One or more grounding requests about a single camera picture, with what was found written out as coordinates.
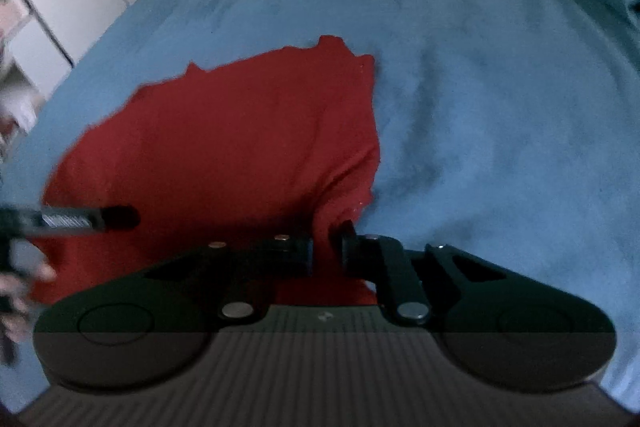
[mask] ribbed surface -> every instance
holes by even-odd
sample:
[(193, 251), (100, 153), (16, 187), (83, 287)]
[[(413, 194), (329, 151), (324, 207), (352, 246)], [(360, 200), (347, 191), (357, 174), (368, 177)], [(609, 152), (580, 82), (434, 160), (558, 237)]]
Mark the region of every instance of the ribbed surface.
[[(29, 427), (615, 427), (628, 420), (591, 385), (555, 395), (502, 391), (453, 366), (429, 333), (392, 327), (376, 308), (330, 312), (274, 308), (257, 327), (220, 333), (202, 361), (172, 381), (111, 397), (53, 387), (20, 418)], [(296, 329), (306, 332), (287, 331)]]

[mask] blue blanket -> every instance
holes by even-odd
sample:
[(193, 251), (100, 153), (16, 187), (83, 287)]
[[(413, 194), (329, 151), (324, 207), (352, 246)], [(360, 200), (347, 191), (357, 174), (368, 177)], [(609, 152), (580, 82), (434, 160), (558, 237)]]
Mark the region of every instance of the blue blanket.
[[(603, 386), (640, 409), (640, 39), (594, 0), (139, 0), (47, 103), (2, 201), (37, 204), (141, 84), (322, 34), (376, 57), (382, 163), (359, 230), (593, 301), (619, 333)], [(0, 369), (14, 410), (46, 385), (30, 344), (20, 357)]]

